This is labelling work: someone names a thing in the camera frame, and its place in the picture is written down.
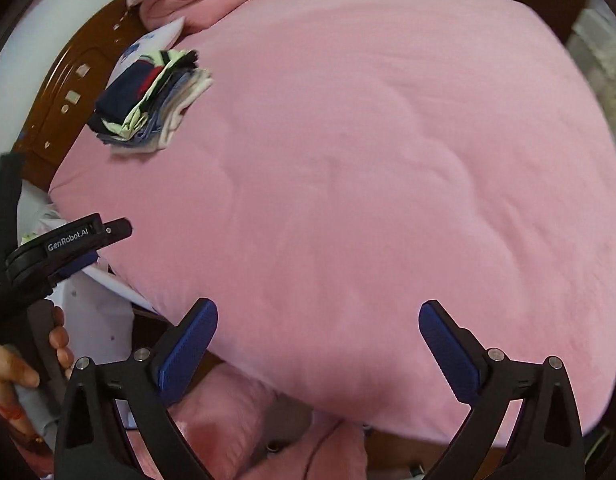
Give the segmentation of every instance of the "pink bedsheet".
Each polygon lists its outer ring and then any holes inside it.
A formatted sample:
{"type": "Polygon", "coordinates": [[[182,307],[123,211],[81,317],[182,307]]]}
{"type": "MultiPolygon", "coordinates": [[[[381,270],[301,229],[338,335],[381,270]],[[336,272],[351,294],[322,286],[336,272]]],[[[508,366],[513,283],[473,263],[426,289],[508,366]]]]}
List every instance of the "pink bedsheet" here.
{"type": "MultiPolygon", "coordinates": [[[[186,38],[214,85],[172,145],[110,158],[87,129],[67,219],[127,216],[102,251],[211,349],[318,409],[448,441],[417,328],[437,298],[511,358],[563,358],[582,424],[616,377],[616,152],[550,30],[508,0],[250,0],[186,38]]],[[[512,428],[506,419],[499,442],[512,428]]]]}

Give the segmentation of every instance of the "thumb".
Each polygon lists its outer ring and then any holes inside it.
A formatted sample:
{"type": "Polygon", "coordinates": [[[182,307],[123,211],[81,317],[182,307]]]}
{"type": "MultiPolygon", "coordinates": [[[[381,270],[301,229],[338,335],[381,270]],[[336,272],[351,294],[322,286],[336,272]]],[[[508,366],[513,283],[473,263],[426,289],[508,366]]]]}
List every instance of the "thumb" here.
{"type": "Polygon", "coordinates": [[[0,383],[36,388],[39,385],[39,374],[17,354],[0,346],[0,383]]]}

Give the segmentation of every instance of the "human hand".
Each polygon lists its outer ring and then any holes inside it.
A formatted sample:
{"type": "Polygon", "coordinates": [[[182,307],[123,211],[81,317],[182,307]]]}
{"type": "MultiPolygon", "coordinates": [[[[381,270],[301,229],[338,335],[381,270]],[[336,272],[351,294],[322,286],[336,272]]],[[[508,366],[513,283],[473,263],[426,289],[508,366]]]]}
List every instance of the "human hand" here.
{"type": "MultiPolygon", "coordinates": [[[[56,349],[59,364],[66,371],[66,377],[69,377],[74,355],[68,348],[68,332],[63,328],[65,316],[58,306],[54,308],[54,322],[56,328],[50,332],[50,344],[56,349]]],[[[35,436],[34,428],[19,406],[13,383],[36,388],[39,385],[39,374],[18,355],[0,346],[0,414],[19,432],[35,436]]]]}

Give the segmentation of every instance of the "bed frame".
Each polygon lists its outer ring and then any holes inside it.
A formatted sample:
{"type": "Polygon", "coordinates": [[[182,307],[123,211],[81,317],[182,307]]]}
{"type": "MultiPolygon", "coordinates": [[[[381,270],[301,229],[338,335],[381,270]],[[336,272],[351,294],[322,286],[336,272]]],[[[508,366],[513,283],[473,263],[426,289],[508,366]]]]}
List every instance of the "bed frame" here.
{"type": "MultiPolygon", "coordinates": [[[[520,0],[533,7],[563,37],[585,0],[571,1],[571,22],[550,23],[536,0],[520,0]]],[[[616,0],[606,0],[616,13],[616,0]]],[[[25,121],[14,150],[27,154],[23,175],[47,191],[63,158],[94,109],[112,69],[123,51],[145,34],[136,10],[114,0],[79,29],[60,52],[46,76],[25,121]]]]}

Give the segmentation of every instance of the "stack of folded clothes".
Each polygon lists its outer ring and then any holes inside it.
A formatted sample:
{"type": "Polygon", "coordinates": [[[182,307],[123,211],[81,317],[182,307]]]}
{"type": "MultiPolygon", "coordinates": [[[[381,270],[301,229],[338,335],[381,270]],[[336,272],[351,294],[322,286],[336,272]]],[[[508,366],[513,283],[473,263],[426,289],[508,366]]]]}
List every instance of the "stack of folded clothes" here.
{"type": "Polygon", "coordinates": [[[194,50],[144,54],[101,94],[88,126],[118,155],[163,150],[210,76],[194,50]]]}

